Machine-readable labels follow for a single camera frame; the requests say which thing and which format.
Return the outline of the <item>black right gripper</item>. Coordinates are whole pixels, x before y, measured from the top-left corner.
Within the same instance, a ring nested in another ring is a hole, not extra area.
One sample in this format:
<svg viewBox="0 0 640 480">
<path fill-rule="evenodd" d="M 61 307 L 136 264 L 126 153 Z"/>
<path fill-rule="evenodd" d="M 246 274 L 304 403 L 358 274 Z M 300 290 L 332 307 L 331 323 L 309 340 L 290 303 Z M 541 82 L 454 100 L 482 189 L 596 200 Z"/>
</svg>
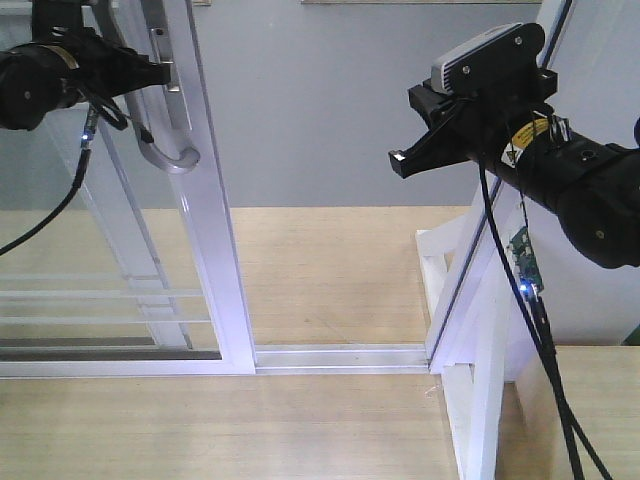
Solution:
<svg viewBox="0 0 640 480">
<path fill-rule="evenodd" d="M 487 87 L 462 95 L 433 90 L 429 80 L 408 90 L 410 107 L 427 126 L 411 147 L 392 150 L 392 170 L 402 178 L 467 161 L 496 161 L 531 111 L 550 114 L 545 103 L 557 92 L 558 75 L 526 67 Z"/>
</svg>

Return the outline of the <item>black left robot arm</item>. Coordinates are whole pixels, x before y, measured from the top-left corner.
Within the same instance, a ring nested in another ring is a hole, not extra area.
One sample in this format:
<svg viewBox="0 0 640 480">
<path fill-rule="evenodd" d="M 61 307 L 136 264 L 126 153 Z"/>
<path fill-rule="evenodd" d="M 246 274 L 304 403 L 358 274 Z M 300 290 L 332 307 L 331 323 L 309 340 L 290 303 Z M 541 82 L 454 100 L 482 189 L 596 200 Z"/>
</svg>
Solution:
<svg viewBox="0 0 640 480">
<path fill-rule="evenodd" d="M 167 66 L 124 45 L 108 1 L 34 1 L 31 41 L 1 53 L 1 127 L 31 131 L 86 102 L 123 130 L 114 98 L 169 81 Z"/>
</svg>

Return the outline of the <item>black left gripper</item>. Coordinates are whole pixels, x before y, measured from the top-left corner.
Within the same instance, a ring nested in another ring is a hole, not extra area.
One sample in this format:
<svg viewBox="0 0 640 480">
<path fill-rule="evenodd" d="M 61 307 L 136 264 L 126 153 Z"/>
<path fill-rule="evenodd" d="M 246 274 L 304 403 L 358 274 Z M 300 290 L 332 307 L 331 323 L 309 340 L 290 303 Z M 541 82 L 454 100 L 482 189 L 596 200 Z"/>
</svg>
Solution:
<svg viewBox="0 0 640 480">
<path fill-rule="evenodd" d="M 148 55 L 105 39 L 92 27 L 74 32 L 54 30 L 45 38 L 44 47 L 62 60 L 68 78 L 106 97 L 171 81 L 168 64 L 152 62 Z"/>
</svg>

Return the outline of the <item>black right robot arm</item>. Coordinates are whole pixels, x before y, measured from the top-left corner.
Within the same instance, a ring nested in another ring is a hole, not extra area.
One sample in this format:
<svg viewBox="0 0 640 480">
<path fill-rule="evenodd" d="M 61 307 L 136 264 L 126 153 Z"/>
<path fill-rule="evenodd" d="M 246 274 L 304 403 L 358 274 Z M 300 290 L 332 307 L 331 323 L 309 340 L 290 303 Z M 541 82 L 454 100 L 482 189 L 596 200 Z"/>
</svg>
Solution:
<svg viewBox="0 0 640 480">
<path fill-rule="evenodd" d="M 430 81 L 408 92 L 428 130 L 389 154 L 401 177 L 473 161 L 553 213 L 570 243 L 607 268 L 639 264 L 639 152 L 572 130 L 546 100 L 554 72 L 517 71 L 472 93 Z"/>
</svg>

